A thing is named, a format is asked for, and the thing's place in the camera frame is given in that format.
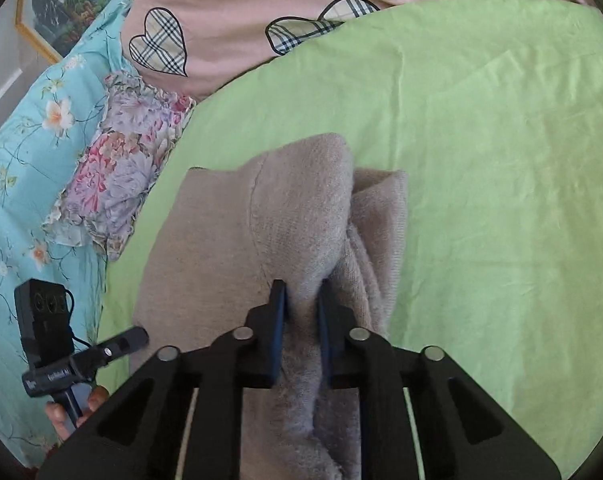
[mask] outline beige sweater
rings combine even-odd
[[[330,277],[361,326],[385,333],[406,224],[406,176],[355,170],[345,140],[326,134],[236,171],[188,172],[144,273],[134,321],[150,347],[189,351],[243,324],[288,285],[280,381],[246,390],[241,478],[361,477],[358,397],[321,383],[315,298]]]

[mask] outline finger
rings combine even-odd
[[[56,404],[54,402],[48,402],[46,404],[46,415],[52,423],[63,423],[63,421],[66,420],[66,410],[63,409],[61,404]]]
[[[80,417],[79,417],[79,418],[76,420],[76,426],[77,426],[78,428],[80,428],[80,427],[81,427],[81,425],[82,425],[82,424],[83,424],[83,423],[84,423],[86,420],[88,420],[88,417],[89,417],[90,415],[92,415],[92,413],[88,413],[88,412],[86,412],[86,415],[84,415],[84,416],[80,416]]]
[[[95,412],[109,397],[108,390],[103,386],[97,386],[88,397],[88,407],[92,412]]]
[[[66,429],[64,424],[67,417],[66,410],[59,404],[49,402],[46,405],[45,412],[52,423],[52,427],[57,432],[57,435],[59,435],[59,438],[61,440],[67,440],[70,436],[70,432]]]

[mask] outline wall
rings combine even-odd
[[[17,0],[0,9],[0,127],[48,63],[14,28]]]

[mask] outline plaid heart pattern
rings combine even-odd
[[[270,22],[265,28],[272,49],[283,56],[311,38],[332,32],[348,20],[379,10],[368,0],[335,0],[316,20],[287,16]]]
[[[146,14],[144,33],[134,36],[128,47],[132,60],[141,66],[155,72],[187,77],[184,31],[168,9],[150,9]]]

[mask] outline black mount bracket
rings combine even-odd
[[[209,347],[160,349],[59,452],[39,480],[172,480],[198,388],[184,480],[238,480],[243,388],[271,388],[281,367],[286,288]],[[405,388],[427,480],[560,480],[546,453],[443,350],[394,348],[358,327],[328,282],[317,300],[325,380],[360,393],[363,480],[418,480]]]

